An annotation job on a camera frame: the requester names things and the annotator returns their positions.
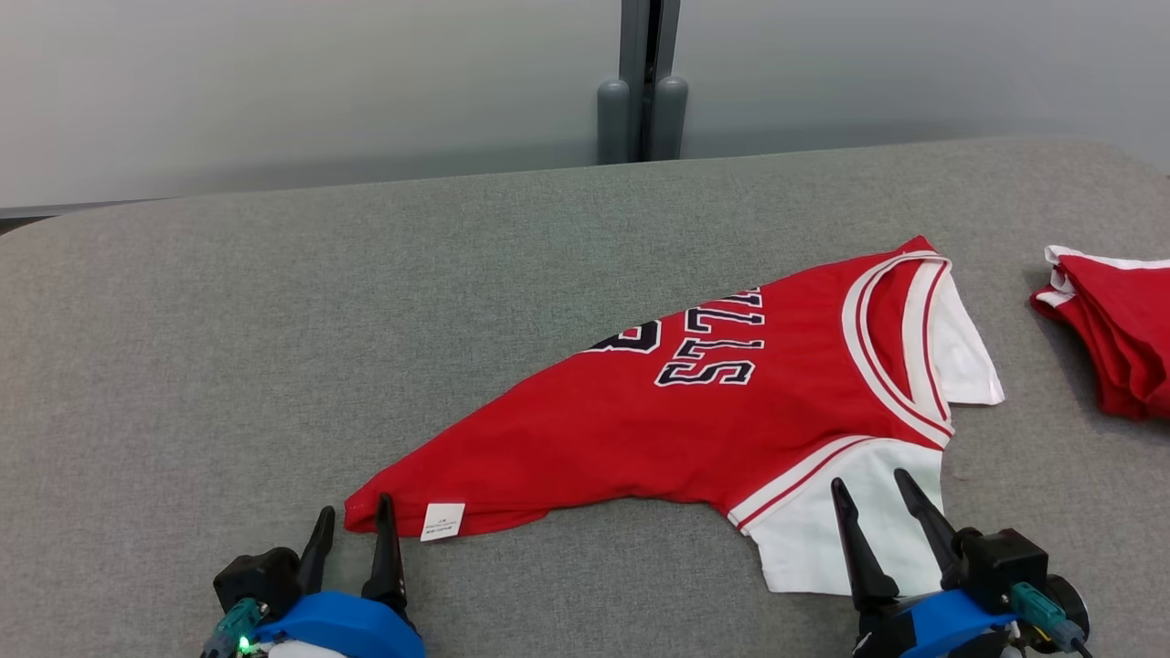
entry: white clothing tag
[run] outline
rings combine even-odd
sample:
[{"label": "white clothing tag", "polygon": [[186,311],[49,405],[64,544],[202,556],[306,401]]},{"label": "white clothing tag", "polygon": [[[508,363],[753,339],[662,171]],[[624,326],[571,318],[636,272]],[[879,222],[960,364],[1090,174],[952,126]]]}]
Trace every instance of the white clothing tag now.
[{"label": "white clothing tag", "polygon": [[462,502],[432,502],[427,506],[427,515],[422,519],[422,536],[420,541],[441,540],[459,534],[463,522]]}]

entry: gray cushion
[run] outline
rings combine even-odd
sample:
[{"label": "gray cushion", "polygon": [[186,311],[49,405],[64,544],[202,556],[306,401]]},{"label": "gray cushion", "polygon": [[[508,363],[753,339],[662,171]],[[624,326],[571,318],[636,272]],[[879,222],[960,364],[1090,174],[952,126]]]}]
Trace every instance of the gray cushion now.
[{"label": "gray cushion", "polygon": [[[600,337],[925,234],[1007,402],[956,411],[956,525],[1014,527],[1103,658],[1165,656],[1170,439],[1108,418],[1026,306],[1041,249],[1170,258],[1170,184],[1115,149],[984,140],[109,207],[0,237],[0,654],[194,656],[232,557]],[[326,587],[373,541],[339,532]],[[847,656],[844,597],[773,595],[702,506],[620,500],[405,541],[432,656]]]}]

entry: red jersey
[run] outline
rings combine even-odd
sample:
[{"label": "red jersey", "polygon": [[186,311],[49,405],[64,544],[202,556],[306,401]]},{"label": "red jersey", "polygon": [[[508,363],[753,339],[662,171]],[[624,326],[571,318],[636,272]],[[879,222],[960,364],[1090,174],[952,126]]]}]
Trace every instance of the red jersey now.
[{"label": "red jersey", "polygon": [[1088,255],[1051,246],[1052,281],[1032,295],[1041,314],[1072,324],[1097,372],[1097,403],[1134,419],[1170,416],[1170,261]]},{"label": "red jersey", "polygon": [[345,526],[371,530],[380,492],[404,535],[429,503],[464,503],[460,534],[477,534],[621,496],[706,502],[759,543],[773,591],[847,594],[840,475],[903,594],[935,590],[893,472],[938,503],[948,402],[1003,399],[949,268],[916,238],[622,331],[384,469]]}]

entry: basketball jersey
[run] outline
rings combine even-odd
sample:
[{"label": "basketball jersey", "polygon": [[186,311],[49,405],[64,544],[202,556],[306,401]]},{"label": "basketball jersey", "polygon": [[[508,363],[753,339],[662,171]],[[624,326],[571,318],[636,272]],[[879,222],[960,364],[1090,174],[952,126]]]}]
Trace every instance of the basketball jersey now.
[{"label": "basketball jersey", "polygon": [[902,594],[938,569],[894,481],[941,507],[948,403],[1003,391],[924,238],[646,322],[529,377],[384,469],[345,505],[369,532],[380,492],[419,535],[463,503],[460,534],[621,496],[704,502],[759,547],[772,591],[848,594],[830,481]]},{"label": "basketball jersey", "polygon": [[1170,416],[1170,261],[1094,256],[1049,246],[1048,286],[1032,295],[1041,314],[1066,322],[1089,350],[1106,413]]}]

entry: wall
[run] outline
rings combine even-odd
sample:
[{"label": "wall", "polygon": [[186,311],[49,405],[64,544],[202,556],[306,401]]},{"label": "wall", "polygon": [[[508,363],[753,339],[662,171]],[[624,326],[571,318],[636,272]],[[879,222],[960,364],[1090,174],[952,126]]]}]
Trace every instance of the wall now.
[{"label": "wall", "polygon": [[619,12],[7,0],[0,208],[590,164]]},{"label": "wall", "polygon": [[1074,132],[1170,172],[1170,5],[687,2],[683,157]]}]

